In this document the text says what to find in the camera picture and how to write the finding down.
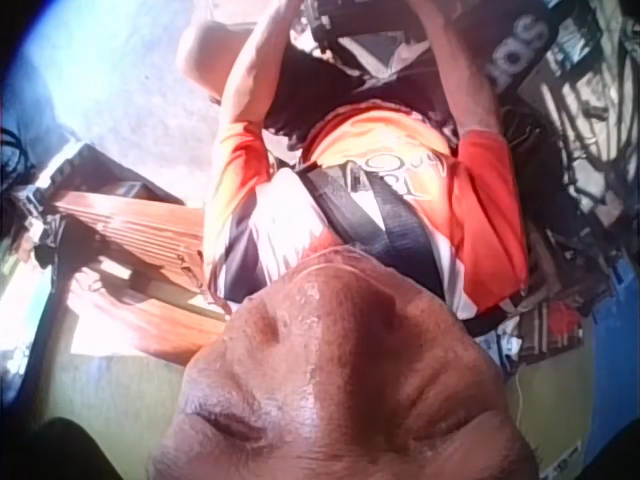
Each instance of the orange shirt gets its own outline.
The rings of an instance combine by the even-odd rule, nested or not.
[[[230,126],[215,153],[218,188],[208,206],[204,250],[210,288],[219,295],[241,301],[309,251],[339,241],[295,174],[285,170],[269,178],[254,127]],[[348,160],[383,176],[418,211],[431,234],[447,304],[459,318],[526,284],[520,207],[502,136],[467,132],[453,158],[442,135],[416,115],[351,107],[328,120],[302,156],[320,167]],[[376,218],[375,205],[361,206]]]

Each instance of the blue surface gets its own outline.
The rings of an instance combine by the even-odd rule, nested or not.
[[[595,390],[585,465],[640,416],[640,289],[628,261],[617,269],[616,295],[594,310]]]

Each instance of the sleeve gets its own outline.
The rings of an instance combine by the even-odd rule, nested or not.
[[[469,131],[460,141],[454,214],[463,229],[464,290],[479,311],[526,286],[527,247],[511,154],[502,135]]]
[[[260,127],[228,125],[213,148],[213,188],[205,206],[202,248],[208,288],[226,300],[241,302],[263,286],[250,218],[256,188],[268,181],[269,157]],[[235,281],[240,277],[242,282]]]

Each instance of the floor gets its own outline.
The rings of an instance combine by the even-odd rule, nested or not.
[[[206,1],[196,0],[196,15],[204,14]],[[601,14],[613,18],[614,2],[594,1],[602,4]],[[264,1],[211,3],[223,21],[251,22]],[[205,172],[217,107],[173,67],[180,33],[193,12],[190,0],[59,0],[26,42],[23,61],[44,80],[60,122],[187,204],[201,205],[209,188]],[[607,32],[615,29],[607,25]],[[565,117],[579,118],[573,90],[554,84],[546,68],[542,65],[534,75],[549,79],[546,87],[531,82],[524,89],[544,110],[555,108],[554,99],[567,99],[565,106],[574,111]],[[611,85],[597,82],[612,81],[615,66],[612,69],[613,74],[607,70],[607,75],[592,76],[584,88],[610,90]],[[601,165],[594,167],[589,161],[618,156],[615,148],[600,146],[604,141],[620,144],[611,140],[611,126],[600,125],[594,133],[578,119],[568,128],[576,142],[584,139],[587,129],[587,145],[594,148],[594,155],[585,156],[577,167],[585,172],[580,175],[583,190],[591,194],[583,199],[585,209],[596,208],[593,198],[605,198],[615,207],[619,199],[609,195]],[[125,478],[144,478],[146,458],[173,414],[182,371],[143,356],[71,354],[77,317],[67,312],[60,320],[41,389],[42,416],[76,420]],[[586,441],[593,389],[589,332],[586,338],[584,348],[524,368],[508,385],[514,417],[537,448],[543,469]],[[572,478],[571,469],[578,467],[578,461],[572,463],[565,478]]]

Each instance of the skin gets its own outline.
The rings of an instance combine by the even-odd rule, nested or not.
[[[150,476],[537,478],[494,363],[439,299],[348,247],[247,300],[193,359]]]

